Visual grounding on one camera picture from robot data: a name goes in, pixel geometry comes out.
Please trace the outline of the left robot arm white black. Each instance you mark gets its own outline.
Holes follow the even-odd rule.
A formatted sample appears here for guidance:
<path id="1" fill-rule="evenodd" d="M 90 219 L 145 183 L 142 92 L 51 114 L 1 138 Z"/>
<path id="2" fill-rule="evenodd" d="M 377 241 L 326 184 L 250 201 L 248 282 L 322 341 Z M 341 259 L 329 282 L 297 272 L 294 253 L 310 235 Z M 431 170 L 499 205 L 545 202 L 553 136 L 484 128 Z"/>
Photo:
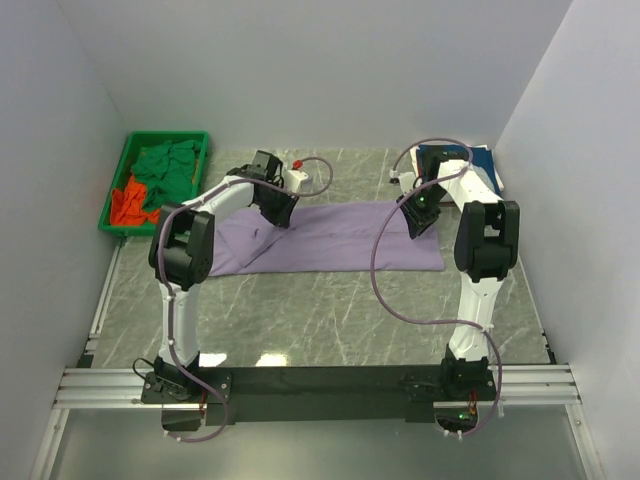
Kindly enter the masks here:
<path id="1" fill-rule="evenodd" d="M 302 165 L 296 161 L 289 167 L 259 150 L 250 164 L 231 169 L 215 187 L 161 208 L 149 251 L 161 291 L 163 328 L 148 381 L 151 389 L 179 402 L 193 399 L 202 389 L 197 305 L 200 285 L 213 266 L 215 227 L 250 206 L 257 206 L 272 225 L 288 227 L 299 194 L 311 182 Z"/>

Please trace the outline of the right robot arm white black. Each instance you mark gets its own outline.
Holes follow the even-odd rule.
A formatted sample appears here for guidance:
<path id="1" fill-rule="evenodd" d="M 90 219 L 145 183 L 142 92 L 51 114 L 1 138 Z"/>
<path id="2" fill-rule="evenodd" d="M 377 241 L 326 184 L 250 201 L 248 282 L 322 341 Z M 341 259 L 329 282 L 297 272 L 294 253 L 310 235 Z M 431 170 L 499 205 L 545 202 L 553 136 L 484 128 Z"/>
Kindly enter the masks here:
<path id="1" fill-rule="evenodd" d="M 448 196 L 460 211 L 454 262 L 461 275 L 457 322 L 441 362 L 439 387 L 460 399 L 492 385 L 489 342 L 498 293 L 518 256 L 520 209 L 485 184 L 472 166 L 474 150 L 461 145 L 415 145 L 407 149 L 411 173 L 390 172 L 407 197 L 401 211 L 412 239 L 435 224 Z"/>

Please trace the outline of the purple t shirt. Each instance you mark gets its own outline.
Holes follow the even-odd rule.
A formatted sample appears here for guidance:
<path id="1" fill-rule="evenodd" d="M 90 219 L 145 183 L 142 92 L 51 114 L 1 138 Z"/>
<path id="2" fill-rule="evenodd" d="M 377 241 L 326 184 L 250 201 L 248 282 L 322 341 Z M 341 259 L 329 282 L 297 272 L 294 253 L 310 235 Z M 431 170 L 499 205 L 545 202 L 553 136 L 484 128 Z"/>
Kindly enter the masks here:
<path id="1" fill-rule="evenodd" d="M 290 227 L 271 225 L 255 209 L 232 214 L 216 227 L 211 277 L 255 273 L 362 272 L 392 202 L 312 205 L 294 209 Z M 442 271 L 436 230 L 409 237 L 403 216 L 383 231 L 375 266 L 383 271 Z"/>

